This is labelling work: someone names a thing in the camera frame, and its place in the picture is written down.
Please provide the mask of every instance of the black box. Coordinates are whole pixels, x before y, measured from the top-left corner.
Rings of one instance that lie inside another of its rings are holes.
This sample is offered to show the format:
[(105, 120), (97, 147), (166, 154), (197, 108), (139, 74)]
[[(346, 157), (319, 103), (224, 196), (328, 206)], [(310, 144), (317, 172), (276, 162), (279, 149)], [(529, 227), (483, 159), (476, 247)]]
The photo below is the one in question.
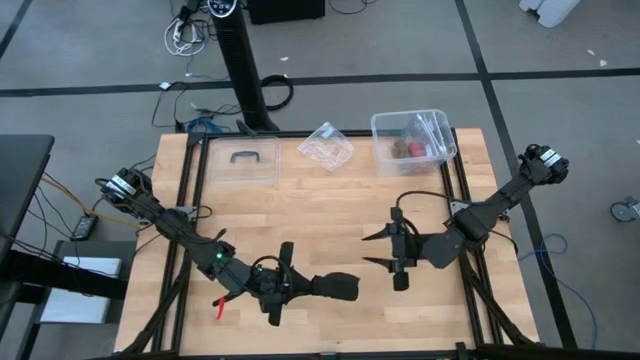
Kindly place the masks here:
[(325, 0), (247, 0), (252, 24), (317, 19), (324, 16)]

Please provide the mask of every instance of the clear plastic lid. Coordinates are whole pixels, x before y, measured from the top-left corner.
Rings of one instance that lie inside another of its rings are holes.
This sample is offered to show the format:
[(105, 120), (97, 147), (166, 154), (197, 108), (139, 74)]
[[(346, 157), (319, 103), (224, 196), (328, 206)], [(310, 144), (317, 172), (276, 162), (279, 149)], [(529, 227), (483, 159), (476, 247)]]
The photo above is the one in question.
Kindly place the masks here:
[(218, 185), (275, 186), (280, 178), (278, 138), (222, 138), (210, 143), (207, 179)]

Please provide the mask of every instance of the plastic bin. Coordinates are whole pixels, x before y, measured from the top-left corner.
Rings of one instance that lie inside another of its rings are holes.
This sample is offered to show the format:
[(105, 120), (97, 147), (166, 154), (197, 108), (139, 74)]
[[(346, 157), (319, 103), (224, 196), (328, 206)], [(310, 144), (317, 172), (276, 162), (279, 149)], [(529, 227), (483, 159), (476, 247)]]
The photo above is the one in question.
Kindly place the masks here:
[(371, 130), (379, 176), (426, 174), (458, 151), (440, 110), (376, 114)]

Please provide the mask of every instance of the clear plastic bag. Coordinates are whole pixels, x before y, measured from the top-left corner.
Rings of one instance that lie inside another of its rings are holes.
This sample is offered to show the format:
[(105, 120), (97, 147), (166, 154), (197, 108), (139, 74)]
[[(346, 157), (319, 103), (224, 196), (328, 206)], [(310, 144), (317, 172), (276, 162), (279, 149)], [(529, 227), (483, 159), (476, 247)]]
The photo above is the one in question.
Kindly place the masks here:
[(326, 122), (300, 144), (298, 150), (333, 172), (349, 161), (354, 147), (346, 136)]

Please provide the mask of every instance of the black desk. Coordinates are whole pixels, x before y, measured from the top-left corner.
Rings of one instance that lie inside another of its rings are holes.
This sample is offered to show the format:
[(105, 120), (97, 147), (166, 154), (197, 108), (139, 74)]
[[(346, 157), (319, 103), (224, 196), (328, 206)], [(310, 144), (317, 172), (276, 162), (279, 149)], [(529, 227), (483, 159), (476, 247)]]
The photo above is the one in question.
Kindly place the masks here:
[(49, 135), (0, 135), (0, 339), (16, 302), (40, 304), (46, 287), (123, 299), (127, 281), (12, 250), (53, 146)]
[[(53, 136), (50, 135), (0, 135), (1, 233), (11, 237), (18, 233), (52, 147)], [(11, 245), (9, 239), (0, 237), (0, 264), (7, 257)], [(18, 281), (0, 283), (0, 338), (18, 301), (20, 287)]]

